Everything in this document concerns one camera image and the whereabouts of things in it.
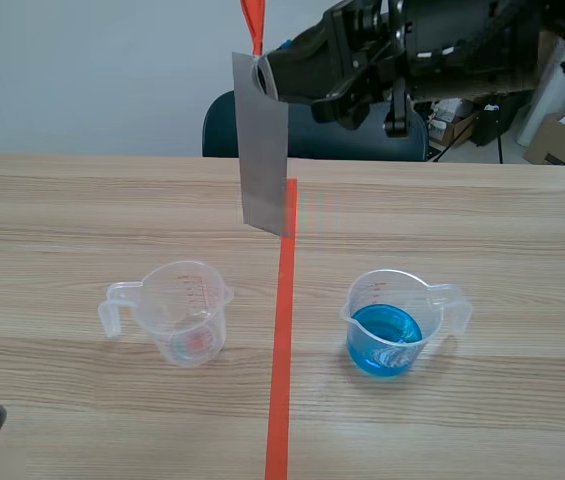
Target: wooden table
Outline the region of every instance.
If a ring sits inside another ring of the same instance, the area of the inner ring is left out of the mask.
[[[565,168],[290,170],[289,479],[565,479]],[[279,241],[239,198],[233,160],[0,155],[0,478],[263,478]],[[105,338],[108,284],[191,258],[236,291],[216,360],[170,366],[128,318]],[[338,316],[379,267],[475,304],[391,381],[351,364]]]

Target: orange strip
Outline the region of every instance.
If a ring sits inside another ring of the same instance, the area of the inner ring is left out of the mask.
[[[249,27],[253,42],[253,55],[262,55],[262,38],[264,37],[265,0],[240,0],[246,25]]]
[[[298,211],[298,180],[286,187],[287,229],[280,245],[278,299],[275,309],[273,368],[269,400],[269,433],[266,441],[265,480],[287,480],[289,468],[289,400],[291,391],[291,330],[293,323],[293,275]]]

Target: black office chair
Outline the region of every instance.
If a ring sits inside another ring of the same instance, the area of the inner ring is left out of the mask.
[[[384,117],[387,106],[371,106],[371,113],[357,130],[336,123],[316,123],[311,108],[289,105],[289,157],[332,160],[383,160],[424,162],[429,134],[422,117],[411,115],[407,138],[387,138]],[[238,157],[235,97],[227,92],[213,102],[204,119],[202,155]]]

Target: empty measuring cup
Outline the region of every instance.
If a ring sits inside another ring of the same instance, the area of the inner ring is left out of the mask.
[[[166,359],[201,365],[226,340],[224,306],[233,291],[210,265],[184,261],[164,265],[140,282],[114,283],[98,313],[108,337],[121,333],[120,307],[129,307]]]
[[[428,285],[399,270],[359,277],[340,314],[349,322],[347,347],[355,363],[373,375],[408,370],[443,321],[463,335],[473,313],[458,285]]]

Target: white wall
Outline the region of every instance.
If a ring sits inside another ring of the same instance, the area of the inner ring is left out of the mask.
[[[265,49],[336,0],[269,0]],[[199,155],[240,0],[0,0],[0,152]]]

